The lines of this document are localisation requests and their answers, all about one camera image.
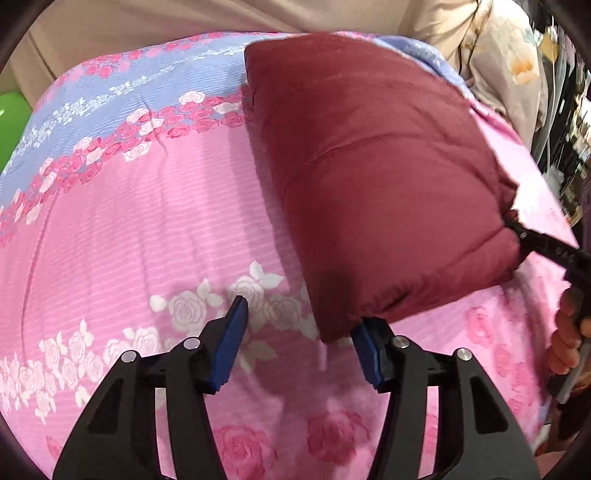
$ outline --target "pink blanket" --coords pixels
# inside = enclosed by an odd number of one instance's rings
[[[79,157],[45,163],[37,187],[45,192],[60,168],[72,172],[82,160],[75,183],[66,177],[29,207],[17,192],[4,206],[15,229],[0,249],[2,415],[50,476],[81,409],[124,350],[166,351],[241,294],[249,328],[229,383],[207,399],[228,477],[364,478],[388,398],[365,382],[348,340],[318,341],[240,90],[220,96],[175,82],[165,108],[126,100],[117,129],[80,135]],[[477,104],[472,115],[521,184],[521,220],[574,242],[515,133]],[[566,288],[561,275],[531,255],[511,282],[394,328],[424,349],[474,351],[531,439],[545,415],[541,358]],[[174,476],[163,392],[157,399],[162,471]],[[433,464],[436,418],[431,396],[422,474]]]

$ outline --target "green ball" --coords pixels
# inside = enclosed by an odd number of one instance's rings
[[[31,107],[20,93],[0,95],[0,171],[10,160],[31,118]]]

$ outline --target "finger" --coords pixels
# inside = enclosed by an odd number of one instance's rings
[[[567,373],[569,373],[569,368],[562,363],[562,360],[560,360],[560,358],[556,356],[556,354],[552,350],[552,347],[546,350],[545,360],[546,365],[548,365],[550,367],[550,370],[552,370],[555,374],[566,375]]]
[[[568,348],[579,348],[581,345],[581,335],[574,326],[573,319],[566,315],[562,310],[556,313],[556,328],[562,341]]]
[[[591,337],[591,319],[586,318],[585,320],[583,320],[581,322],[579,330],[581,331],[581,334],[584,337],[588,337],[588,338]]]
[[[552,334],[551,344],[554,354],[567,367],[574,368],[579,364],[579,352],[564,344],[562,338],[558,334],[558,330]]]
[[[560,310],[564,312],[569,317],[574,315],[575,310],[573,296],[570,294],[570,288],[565,290],[560,297]]]

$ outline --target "red pillow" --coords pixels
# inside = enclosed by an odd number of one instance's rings
[[[245,52],[254,120],[320,337],[509,278],[517,185],[460,92],[370,42],[312,34]]]

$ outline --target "floral blanket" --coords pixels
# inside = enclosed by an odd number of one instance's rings
[[[167,351],[223,315],[237,294],[249,302],[248,331],[230,381],[207,399],[228,477],[367,476],[388,398],[364,380],[349,340],[318,341],[249,127],[243,50],[272,36],[210,33],[75,67],[46,92],[2,173],[0,410],[48,476],[123,351]],[[434,63],[436,51],[411,47],[406,54],[425,68],[449,73]],[[450,81],[465,90],[461,79]],[[574,242],[515,132],[472,105],[521,183],[521,219]],[[510,283],[394,328],[424,349],[474,351],[533,438],[545,416],[541,357],[561,275],[532,255]],[[174,476],[164,404],[159,391],[161,467]],[[430,397],[423,475],[436,436]]]

